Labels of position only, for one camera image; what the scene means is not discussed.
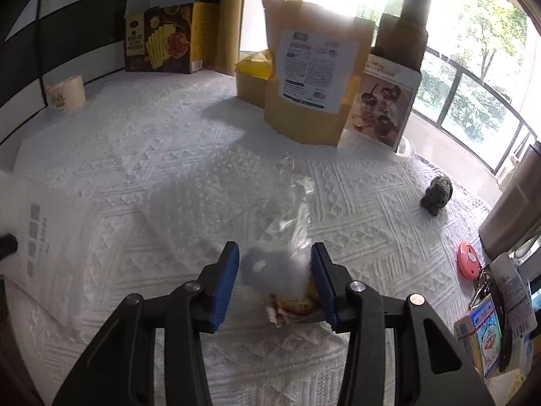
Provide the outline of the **white plastic packaging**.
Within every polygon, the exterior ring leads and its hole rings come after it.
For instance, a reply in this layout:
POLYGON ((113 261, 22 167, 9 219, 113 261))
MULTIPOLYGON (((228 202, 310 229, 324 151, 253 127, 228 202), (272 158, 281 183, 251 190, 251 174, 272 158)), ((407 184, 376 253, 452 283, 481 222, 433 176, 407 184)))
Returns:
POLYGON ((81 328, 84 270, 98 222, 97 205, 1 173, 1 234, 18 242, 1 274, 72 331, 81 328))

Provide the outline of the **black biscuit wrapper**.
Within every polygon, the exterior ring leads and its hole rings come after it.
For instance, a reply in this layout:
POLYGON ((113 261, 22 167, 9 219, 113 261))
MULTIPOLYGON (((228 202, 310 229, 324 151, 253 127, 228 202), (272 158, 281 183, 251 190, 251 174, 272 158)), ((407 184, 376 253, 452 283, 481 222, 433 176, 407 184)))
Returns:
POLYGON ((300 297, 271 295, 266 306, 268 320, 276 327, 294 323, 323 322, 322 303, 312 279, 300 297))

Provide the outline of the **clear bubble wrap sheet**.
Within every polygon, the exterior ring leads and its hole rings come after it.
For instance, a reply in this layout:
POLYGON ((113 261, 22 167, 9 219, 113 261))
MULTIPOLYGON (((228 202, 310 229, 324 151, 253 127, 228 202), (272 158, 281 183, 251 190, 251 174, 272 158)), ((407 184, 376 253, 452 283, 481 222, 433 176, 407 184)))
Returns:
POLYGON ((174 253, 234 241, 244 285, 300 297, 311 279, 314 192, 290 154, 261 157, 233 145, 154 185, 141 207, 174 253))

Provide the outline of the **pink round object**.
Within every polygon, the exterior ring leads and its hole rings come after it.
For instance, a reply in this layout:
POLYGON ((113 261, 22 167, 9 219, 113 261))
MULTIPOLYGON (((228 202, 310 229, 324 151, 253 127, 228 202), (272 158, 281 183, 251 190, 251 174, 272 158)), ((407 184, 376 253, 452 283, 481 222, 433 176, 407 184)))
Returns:
POLYGON ((481 270, 478 254, 472 244, 462 241, 457 247, 457 270, 468 280, 479 278, 481 270))

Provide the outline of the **playing card deck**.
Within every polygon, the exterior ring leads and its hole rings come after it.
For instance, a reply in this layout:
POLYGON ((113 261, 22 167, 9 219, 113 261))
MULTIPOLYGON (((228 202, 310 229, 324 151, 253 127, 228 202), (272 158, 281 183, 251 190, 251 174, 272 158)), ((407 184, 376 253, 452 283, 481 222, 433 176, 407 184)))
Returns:
POLYGON ((483 379, 499 367, 501 328, 492 296, 488 295, 454 325, 454 335, 483 379))

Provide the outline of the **small dark figurine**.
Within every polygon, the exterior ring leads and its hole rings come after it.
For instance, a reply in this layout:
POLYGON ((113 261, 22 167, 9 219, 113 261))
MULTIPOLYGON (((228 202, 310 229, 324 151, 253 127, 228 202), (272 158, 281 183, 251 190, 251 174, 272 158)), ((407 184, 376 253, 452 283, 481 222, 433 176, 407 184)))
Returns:
POLYGON ((438 216, 439 212, 447 205, 453 194, 451 179, 446 175, 435 177, 425 190, 425 195, 420 200, 421 207, 428 210, 432 216, 438 216))

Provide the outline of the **white cartoon mug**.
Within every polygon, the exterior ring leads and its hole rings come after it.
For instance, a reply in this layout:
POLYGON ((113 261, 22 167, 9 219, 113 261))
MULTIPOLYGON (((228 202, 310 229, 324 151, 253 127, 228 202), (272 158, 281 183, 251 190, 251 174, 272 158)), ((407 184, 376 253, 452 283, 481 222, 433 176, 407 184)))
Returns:
POLYGON ((45 93, 48 106, 62 113, 74 112, 86 102, 81 75, 72 76, 54 86, 47 85, 45 93))

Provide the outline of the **white tube bottle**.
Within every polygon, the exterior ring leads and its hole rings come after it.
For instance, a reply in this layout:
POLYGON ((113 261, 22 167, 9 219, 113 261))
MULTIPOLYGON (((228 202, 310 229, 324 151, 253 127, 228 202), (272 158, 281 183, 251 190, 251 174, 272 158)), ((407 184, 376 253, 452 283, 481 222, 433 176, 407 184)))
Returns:
POLYGON ((491 273, 501 291, 513 338, 529 335, 537 326, 531 291, 507 253, 492 261, 491 273))

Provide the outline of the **white lace tablecloth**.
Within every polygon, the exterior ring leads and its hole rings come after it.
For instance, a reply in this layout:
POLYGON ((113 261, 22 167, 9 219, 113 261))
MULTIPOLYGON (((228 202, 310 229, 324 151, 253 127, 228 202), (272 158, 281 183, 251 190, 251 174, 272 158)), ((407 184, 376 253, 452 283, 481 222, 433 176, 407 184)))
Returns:
POLYGON ((419 202, 439 170, 426 160, 349 131, 336 147, 294 142, 237 99, 233 79, 211 71, 117 73, 87 92, 80 111, 30 123, 14 167, 101 212, 78 333, 6 288, 19 349, 46 403, 126 295, 170 293, 228 240, 242 252, 285 247, 289 236, 275 223, 296 214, 291 173, 313 186, 310 239, 354 279, 383 295, 424 295, 447 326, 466 313, 473 288, 457 273, 456 249, 478 242, 488 207, 456 186, 443 212, 430 215, 419 202))

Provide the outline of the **stainless steel tumbler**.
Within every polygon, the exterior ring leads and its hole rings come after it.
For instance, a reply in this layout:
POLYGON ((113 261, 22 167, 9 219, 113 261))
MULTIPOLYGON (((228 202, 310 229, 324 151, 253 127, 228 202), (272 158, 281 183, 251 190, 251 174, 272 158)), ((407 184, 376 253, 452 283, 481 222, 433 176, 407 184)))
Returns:
POLYGON ((479 240, 491 260, 517 250, 540 231, 540 176, 540 142, 536 141, 479 228, 479 240))

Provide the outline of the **small brown drink box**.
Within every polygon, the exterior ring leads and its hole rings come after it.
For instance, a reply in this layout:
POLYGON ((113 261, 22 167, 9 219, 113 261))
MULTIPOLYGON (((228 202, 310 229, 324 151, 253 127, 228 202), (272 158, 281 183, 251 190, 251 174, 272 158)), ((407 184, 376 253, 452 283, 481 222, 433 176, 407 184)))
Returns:
POLYGON ((427 32, 391 14, 380 19, 345 129, 397 152, 421 84, 427 32))

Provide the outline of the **kraft paper pouch with label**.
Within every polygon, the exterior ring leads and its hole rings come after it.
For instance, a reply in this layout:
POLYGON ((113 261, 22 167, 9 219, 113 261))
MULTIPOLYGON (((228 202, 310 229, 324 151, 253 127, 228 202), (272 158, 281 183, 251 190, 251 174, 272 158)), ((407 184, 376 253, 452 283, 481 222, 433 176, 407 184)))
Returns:
POLYGON ((375 23, 301 1, 262 0, 272 71, 264 120, 299 143, 334 146, 354 104, 375 23))

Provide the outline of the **small cardboard box yellow bag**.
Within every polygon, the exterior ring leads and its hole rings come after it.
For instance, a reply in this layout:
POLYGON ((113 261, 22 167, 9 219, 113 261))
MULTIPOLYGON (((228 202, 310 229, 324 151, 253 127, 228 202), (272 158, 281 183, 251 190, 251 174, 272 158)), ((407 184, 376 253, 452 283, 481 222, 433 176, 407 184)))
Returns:
POLYGON ((237 98, 265 107, 267 81, 272 73, 272 56, 267 49, 252 53, 236 64, 237 98))

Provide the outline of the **brown biscuit box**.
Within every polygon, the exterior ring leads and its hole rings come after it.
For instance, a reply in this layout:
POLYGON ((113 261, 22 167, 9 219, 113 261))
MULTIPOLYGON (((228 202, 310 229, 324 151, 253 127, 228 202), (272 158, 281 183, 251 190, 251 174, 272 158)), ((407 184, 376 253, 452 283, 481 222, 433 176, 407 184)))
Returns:
POLYGON ((126 0, 126 70, 190 74, 213 66, 220 1, 126 0))

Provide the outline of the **yellow curtain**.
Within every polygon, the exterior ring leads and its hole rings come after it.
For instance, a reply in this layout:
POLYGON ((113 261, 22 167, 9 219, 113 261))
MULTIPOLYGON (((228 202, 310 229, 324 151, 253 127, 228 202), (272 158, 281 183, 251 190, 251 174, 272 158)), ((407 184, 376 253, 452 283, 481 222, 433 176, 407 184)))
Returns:
POLYGON ((214 68, 233 75, 238 62, 244 0, 221 0, 214 68))

